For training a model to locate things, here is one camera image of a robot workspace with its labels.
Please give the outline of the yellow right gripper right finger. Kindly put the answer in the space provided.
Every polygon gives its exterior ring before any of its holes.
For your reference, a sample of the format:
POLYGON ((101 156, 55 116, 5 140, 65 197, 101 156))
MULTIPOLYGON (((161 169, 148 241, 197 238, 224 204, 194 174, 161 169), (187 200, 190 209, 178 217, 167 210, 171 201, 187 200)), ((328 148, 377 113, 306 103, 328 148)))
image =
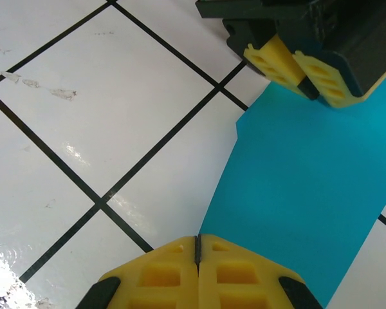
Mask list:
POLYGON ((199 309, 323 309, 294 271, 223 238, 198 236, 199 309))

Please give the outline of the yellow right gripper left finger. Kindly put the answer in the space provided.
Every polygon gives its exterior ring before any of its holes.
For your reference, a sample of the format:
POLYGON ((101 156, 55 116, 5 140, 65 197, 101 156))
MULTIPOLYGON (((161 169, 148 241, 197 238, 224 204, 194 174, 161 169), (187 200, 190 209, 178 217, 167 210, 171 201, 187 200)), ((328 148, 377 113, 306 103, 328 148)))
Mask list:
POLYGON ((185 236, 105 273, 78 309, 199 309, 195 236, 185 236))

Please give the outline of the blue paper sheet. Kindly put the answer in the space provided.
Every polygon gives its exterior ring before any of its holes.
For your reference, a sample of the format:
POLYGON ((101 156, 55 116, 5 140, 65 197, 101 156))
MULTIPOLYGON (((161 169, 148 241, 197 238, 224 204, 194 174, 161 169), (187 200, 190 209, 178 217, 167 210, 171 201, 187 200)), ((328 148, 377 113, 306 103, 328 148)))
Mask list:
POLYGON ((201 231, 296 271, 327 309, 386 309, 386 80, 342 109, 268 86, 201 231))

